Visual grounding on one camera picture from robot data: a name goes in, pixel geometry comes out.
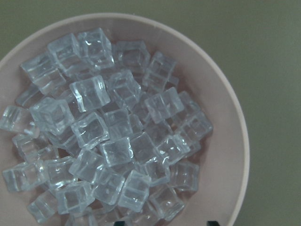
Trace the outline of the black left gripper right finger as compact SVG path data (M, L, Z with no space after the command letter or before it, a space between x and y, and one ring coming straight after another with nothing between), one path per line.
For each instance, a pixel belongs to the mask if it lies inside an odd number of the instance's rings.
M206 223L207 226L220 226L218 221L207 221Z

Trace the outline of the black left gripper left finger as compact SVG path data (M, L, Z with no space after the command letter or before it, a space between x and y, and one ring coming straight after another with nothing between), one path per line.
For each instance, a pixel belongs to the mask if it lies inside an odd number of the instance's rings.
M125 226L125 225L126 225L125 221L116 221L114 223L114 226Z

